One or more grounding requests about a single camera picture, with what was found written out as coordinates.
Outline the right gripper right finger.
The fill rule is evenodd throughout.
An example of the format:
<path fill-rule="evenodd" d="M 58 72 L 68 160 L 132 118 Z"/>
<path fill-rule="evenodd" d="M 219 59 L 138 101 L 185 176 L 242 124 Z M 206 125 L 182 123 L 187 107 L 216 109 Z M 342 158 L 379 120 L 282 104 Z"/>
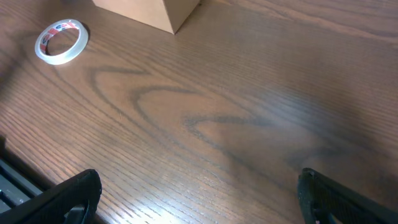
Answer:
<path fill-rule="evenodd" d="M 397 212 L 311 168 L 298 177 L 297 197 L 306 224 L 397 223 Z"/>

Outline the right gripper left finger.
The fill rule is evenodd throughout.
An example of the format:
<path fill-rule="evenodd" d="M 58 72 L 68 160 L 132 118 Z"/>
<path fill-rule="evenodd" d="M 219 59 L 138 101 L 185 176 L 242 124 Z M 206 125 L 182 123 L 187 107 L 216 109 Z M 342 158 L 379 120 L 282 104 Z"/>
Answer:
<path fill-rule="evenodd" d="M 99 174 L 88 169 L 2 213 L 1 224 L 90 224 L 95 220 L 101 193 Z"/>

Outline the clear tape roll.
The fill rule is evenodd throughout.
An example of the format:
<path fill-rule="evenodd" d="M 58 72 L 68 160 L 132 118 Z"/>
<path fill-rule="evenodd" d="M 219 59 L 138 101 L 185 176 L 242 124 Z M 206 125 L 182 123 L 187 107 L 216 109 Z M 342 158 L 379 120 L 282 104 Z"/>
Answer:
<path fill-rule="evenodd" d="M 46 48 L 48 46 L 49 40 L 59 32 L 66 29 L 76 29 L 79 32 L 76 42 L 68 50 L 61 54 L 48 55 L 46 53 Z M 81 22 L 74 19 L 64 19 L 57 21 L 47 27 L 38 36 L 34 47 L 35 54 L 47 64 L 61 65 L 76 58 L 86 47 L 88 38 L 88 31 Z"/>

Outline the brown cardboard box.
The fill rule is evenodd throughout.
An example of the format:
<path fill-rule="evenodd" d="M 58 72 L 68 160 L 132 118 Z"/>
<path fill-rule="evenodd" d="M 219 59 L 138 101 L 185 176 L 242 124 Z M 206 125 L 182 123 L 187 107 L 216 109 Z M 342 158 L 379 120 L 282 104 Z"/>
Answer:
<path fill-rule="evenodd" d="M 176 34 L 199 0 L 93 0 L 95 6 Z"/>

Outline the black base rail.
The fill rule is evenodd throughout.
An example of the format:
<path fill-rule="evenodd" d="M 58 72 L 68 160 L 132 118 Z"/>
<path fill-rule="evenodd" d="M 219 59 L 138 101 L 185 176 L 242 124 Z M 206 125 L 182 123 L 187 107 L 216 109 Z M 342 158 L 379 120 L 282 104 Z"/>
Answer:
<path fill-rule="evenodd" d="M 26 175 L 1 159 L 1 213 L 40 195 L 38 188 Z"/>

